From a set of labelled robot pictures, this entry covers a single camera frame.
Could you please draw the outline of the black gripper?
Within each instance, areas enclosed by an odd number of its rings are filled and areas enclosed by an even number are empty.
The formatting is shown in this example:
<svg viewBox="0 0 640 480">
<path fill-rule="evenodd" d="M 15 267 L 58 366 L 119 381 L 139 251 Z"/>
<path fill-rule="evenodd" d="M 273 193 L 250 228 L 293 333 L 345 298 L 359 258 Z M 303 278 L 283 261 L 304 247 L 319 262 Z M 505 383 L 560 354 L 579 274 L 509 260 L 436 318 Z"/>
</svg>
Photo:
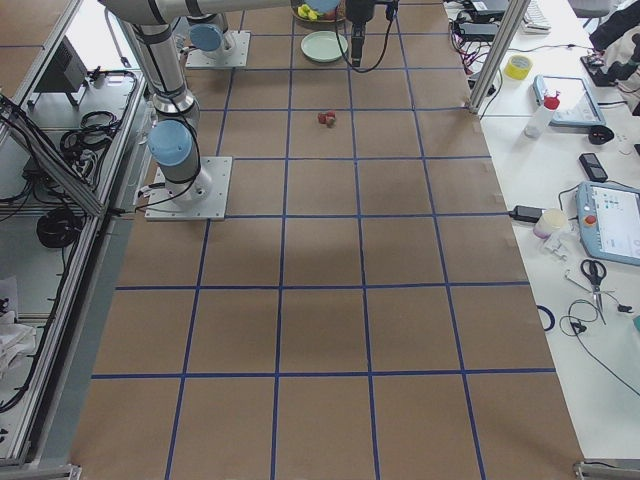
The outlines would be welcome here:
<svg viewBox="0 0 640 480">
<path fill-rule="evenodd" d="M 374 17 L 373 0 L 347 0 L 346 19 L 351 23 L 351 58 L 361 59 L 366 25 Z"/>
</svg>

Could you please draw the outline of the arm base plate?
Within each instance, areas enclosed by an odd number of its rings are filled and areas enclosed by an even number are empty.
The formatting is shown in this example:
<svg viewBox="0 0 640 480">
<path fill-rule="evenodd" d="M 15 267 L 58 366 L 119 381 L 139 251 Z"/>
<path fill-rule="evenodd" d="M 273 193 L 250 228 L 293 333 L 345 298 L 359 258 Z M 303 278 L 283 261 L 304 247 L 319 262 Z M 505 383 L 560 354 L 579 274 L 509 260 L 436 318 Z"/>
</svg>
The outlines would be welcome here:
<svg viewBox="0 0 640 480">
<path fill-rule="evenodd" d="M 216 26 L 193 27 L 186 67 L 213 70 L 244 68 L 248 60 L 250 38 L 251 33 L 245 30 L 222 32 Z"/>
<path fill-rule="evenodd" d="M 145 208 L 148 221 L 224 220 L 232 173 L 231 157 L 201 158 L 201 169 L 193 184 L 176 185 L 165 181 L 156 168 L 154 181 L 165 186 L 150 193 L 150 207 Z"/>
</svg>

